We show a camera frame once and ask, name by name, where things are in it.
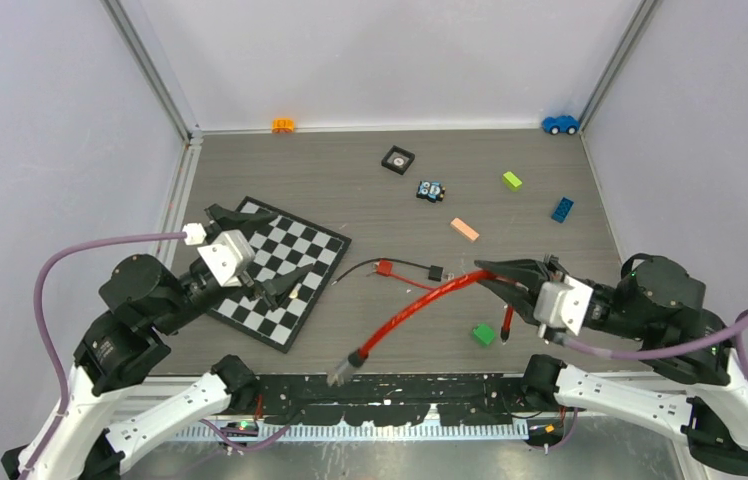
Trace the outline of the red cable lock chrome cylinder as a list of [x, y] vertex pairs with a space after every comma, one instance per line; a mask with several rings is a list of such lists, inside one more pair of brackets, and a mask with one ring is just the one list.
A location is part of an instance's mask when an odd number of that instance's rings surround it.
[[514, 280], [505, 280], [503, 276], [495, 275], [486, 270], [476, 270], [453, 280], [447, 281], [442, 286], [434, 288], [425, 295], [416, 299], [408, 306], [384, 322], [370, 337], [359, 347], [352, 350], [343, 360], [327, 373], [326, 382], [329, 387], [341, 386], [350, 381], [356, 372], [366, 363], [372, 350], [382, 342], [392, 331], [407, 321], [417, 312], [421, 311], [431, 303], [446, 295], [467, 288], [481, 281], [502, 280], [506, 287], [515, 287], [518, 283]]

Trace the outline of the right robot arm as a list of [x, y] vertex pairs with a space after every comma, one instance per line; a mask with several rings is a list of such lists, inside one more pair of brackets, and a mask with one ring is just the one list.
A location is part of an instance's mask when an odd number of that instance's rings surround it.
[[533, 355], [522, 376], [534, 410], [591, 410], [686, 445], [699, 463], [748, 477], [748, 310], [727, 325], [704, 307], [706, 287], [680, 264], [639, 253], [619, 282], [579, 279], [555, 256], [478, 262], [483, 285], [546, 342], [587, 355], [641, 362], [682, 387], [675, 395], [602, 380]]

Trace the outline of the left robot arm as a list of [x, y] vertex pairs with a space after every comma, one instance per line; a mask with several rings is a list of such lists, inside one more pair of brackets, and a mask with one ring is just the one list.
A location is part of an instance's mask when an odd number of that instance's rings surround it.
[[164, 337], [181, 330], [233, 294], [275, 309], [309, 272], [302, 266], [266, 281], [254, 279], [248, 235], [270, 213], [208, 208], [208, 224], [191, 223], [177, 238], [198, 252], [182, 275], [157, 257], [122, 260], [99, 294], [106, 310], [89, 326], [69, 370], [57, 373], [60, 398], [47, 424], [27, 445], [6, 451], [11, 479], [119, 479], [184, 428], [229, 410], [248, 412], [258, 396], [254, 373], [228, 355], [189, 387], [122, 422], [119, 406], [169, 353]]

